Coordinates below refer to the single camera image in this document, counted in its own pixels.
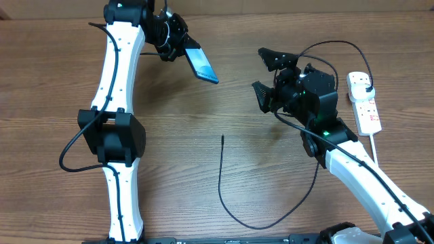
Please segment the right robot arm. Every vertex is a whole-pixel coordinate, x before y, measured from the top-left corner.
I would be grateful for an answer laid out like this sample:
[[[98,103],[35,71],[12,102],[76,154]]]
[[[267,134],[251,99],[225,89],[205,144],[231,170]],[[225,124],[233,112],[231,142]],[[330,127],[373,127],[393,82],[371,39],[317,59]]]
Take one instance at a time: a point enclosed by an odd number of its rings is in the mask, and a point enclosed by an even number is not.
[[[336,176],[373,219],[381,243],[432,243],[433,214],[405,194],[367,154],[338,117],[335,78],[298,56],[265,47],[258,55],[275,71],[272,87],[253,83],[260,110],[300,130],[308,156]]]

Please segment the white power strip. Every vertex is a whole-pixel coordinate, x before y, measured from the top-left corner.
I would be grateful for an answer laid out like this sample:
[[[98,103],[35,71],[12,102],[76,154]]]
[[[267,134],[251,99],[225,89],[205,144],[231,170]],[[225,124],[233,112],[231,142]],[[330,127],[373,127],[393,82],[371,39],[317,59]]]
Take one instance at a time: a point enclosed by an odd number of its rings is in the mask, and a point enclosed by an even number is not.
[[[370,77],[367,73],[355,71],[347,75],[347,85],[350,83],[371,85]],[[364,100],[362,102],[351,102],[357,131],[360,136],[371,136],[382,130],[380,117],[376,107],[375,99]]]

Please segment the blue Samsung smartphone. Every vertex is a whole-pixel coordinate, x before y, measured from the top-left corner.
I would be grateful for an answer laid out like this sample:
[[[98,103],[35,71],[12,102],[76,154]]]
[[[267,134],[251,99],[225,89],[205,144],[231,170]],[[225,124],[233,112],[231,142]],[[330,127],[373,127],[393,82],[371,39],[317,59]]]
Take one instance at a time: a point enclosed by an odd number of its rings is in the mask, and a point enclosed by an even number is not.
[[[208,81],[213,84],[219,83],[219,79],[214,72],[212,65],[201,48],[187,48],[185,49],[185,53],[193,73],[198,79]]]

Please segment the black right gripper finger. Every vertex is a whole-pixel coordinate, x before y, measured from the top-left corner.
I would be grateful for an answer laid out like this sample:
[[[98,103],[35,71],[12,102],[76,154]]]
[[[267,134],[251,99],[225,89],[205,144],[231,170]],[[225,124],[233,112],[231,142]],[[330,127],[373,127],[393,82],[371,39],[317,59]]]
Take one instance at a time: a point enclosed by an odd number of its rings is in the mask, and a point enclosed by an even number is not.
[[[261,47],[258,50],[258,55],[261,57],[269,72],[293,68],[298,62],[298,56],[296,54],[276,52],[265,47]]]
[[[268,113],[271,111],[271,100],[274,97],[274,89],[271,87],[267,87],[259,81],[256,81],[252,84],[254,88],[254,92],[256,94],[256,98],[258,101],[259,109],[263,113]]]

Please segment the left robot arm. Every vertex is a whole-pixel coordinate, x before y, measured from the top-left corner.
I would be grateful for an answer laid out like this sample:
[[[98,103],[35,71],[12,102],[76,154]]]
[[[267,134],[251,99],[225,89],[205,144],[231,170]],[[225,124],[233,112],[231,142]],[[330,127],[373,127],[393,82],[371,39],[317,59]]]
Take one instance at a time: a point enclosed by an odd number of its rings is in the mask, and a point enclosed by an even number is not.
[[[98,91],[90,109],[80,110],[85,138],[108,187],[111,225],[105,243],[144,243],[138,200],[138,166],[146,131],[133,109],[136,69],[144,44],[164,62],[186,56],[193,74],[214,84],[219,79],[202,47],[188,34],[183,18],[168,7],[156,15],[154,1],[109,1],[104,7],[106,53]]]

